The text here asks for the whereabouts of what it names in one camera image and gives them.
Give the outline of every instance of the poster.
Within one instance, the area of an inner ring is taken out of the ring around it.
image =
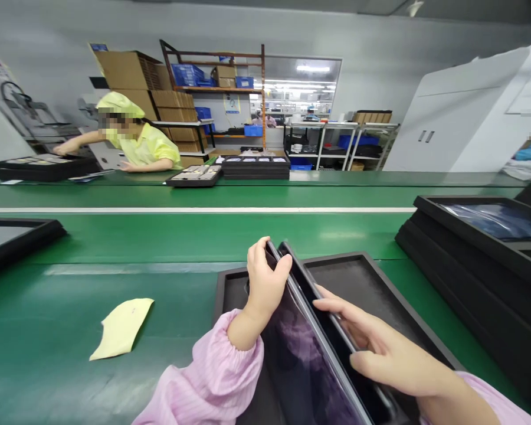
[[[102,43],[89,43],[92,51],[108,51],[108,46]]]
[[[240,113],[240,96],[237,94],[224,94],[224,109],[226,113]]]

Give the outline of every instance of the yellow paper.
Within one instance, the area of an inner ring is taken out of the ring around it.
[[[112,310],[102,321],[100,345],[88,360],[114,357],[132,351],[137,332],[152,303],[151,298],[136,298],[125,301]]]

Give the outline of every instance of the pink sleeve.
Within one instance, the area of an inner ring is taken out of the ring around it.
[[[163,372],[151,401],[133,425],[235,423],[254,396],[264,359],[261,338],[249,351],[230,344],[226,331],[239,312],[220,316],[196,342],[190,365],[169,366]]]
[[[457,372],[464,381],[488,402],[496,413],[500,425],[531,425],[531,416],[513,404],[503,394],[490,384],[466,372]],[[426,419],[421,419],[422,425],[431,425]]]

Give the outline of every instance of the stack of cardboard boxes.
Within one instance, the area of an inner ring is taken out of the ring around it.
[[[142,108],[147,119],[171,122],[197,121],[193,97],[172,90],[167,68],[157,59],[138,51],[95,52],[95,55],[110,89],[123,94]],[[197,132],[193,128],[164,128],[162,131],[171,138],[181,152],[201,150]],[[201,137],[203,145],[207,147],[207,140],[202,130]]]
[[[211,72],[211,77],[217,82],[218,87],[236,88],[236,68],[217,66]]]

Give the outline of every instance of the person's left hand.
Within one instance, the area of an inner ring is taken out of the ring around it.
[[[120,167],[122,171],[126,172],[142,172],[142,167],[134,165],[131,162],[120,161],[123,165]]]
[[[248,274],[250,275],[250,296],[244,310],[254,318],[269,320],[281,302],[285,283],[291,271],[293,259],[284,256],[272,270],[266,260],[265,236],[248,249]]]

